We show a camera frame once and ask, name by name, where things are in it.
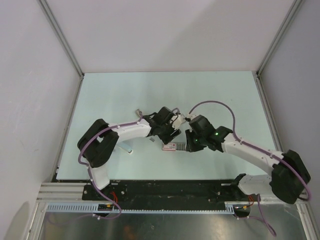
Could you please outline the light blue stapler cover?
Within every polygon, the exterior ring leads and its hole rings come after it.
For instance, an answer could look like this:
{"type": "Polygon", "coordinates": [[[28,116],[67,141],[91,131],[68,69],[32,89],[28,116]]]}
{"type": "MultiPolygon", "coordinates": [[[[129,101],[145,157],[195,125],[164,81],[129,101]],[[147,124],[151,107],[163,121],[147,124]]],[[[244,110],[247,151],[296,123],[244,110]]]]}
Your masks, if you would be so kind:
{"type": "Polygon", "coordinates": [[[117,146],[129,155],[133,153],[133,149],[125,142],[119,142],[117,143],[117,146]]]}

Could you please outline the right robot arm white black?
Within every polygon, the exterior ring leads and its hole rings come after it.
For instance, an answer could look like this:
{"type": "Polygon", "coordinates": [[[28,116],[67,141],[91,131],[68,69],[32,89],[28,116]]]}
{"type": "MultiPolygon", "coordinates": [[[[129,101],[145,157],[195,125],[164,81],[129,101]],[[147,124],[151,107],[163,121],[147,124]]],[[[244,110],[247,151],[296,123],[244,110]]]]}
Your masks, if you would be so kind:
{"type": "Polygon", "coordinates": [[[241,158],[264,171],[263,175],[255,176],[239,174],[230,188],[235,200],[242,201],[248,195],[274,194],[287,204],[295,204],[306,190],[311,176],[297,152],[283,153],[254,146],[236,137],[229,128],[214,128],[202,115],[189,115],[186,121],[189,124],[185,131],[186,151],[209,148],[241,158]]]}

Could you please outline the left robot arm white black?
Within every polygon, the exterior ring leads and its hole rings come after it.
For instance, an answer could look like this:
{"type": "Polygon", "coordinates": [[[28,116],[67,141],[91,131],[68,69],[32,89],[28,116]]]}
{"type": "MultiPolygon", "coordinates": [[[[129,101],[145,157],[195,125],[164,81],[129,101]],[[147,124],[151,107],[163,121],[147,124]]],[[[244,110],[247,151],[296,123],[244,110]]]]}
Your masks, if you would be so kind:
{"type": "Polygon", "coordinates": [[[186,122],[178,109],[165,106],[151,114],[144,115],[140,110],[136,113],[137,120],[114,125],[97,119],[77,143],[78,163],[86,167],[94,185],[93,194],[100,200],[107,199],[111,193],[106,165],[117,145],[147,137],[158,137],[166,145],[181,134],[180,127],[186,122]]]}

